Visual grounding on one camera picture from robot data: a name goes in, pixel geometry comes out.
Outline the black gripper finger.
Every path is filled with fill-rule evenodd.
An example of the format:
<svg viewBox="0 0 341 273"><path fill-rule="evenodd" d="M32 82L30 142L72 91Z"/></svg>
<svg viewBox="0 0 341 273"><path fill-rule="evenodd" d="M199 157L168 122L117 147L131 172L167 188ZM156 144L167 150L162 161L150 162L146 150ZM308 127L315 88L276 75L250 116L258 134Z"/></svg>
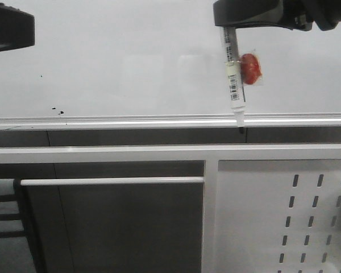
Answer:
<svg viewBox="0 0 341 273"><path fill-rule="evenodd" d="M35 17L0 3L0 52L35 45Z"/></svg>

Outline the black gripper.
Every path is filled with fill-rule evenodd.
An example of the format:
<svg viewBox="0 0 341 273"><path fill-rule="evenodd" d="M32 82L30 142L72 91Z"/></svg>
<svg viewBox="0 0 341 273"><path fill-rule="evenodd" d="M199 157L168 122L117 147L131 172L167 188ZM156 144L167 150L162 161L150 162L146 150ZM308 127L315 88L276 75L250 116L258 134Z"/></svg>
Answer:
<svg viewBox="0 0 341 273"><path fill-rule="evenodd" d="M213 13L219 27L310 31L315 23L329 31L341 22L341 1L219 0L213 3Z"/></svg>

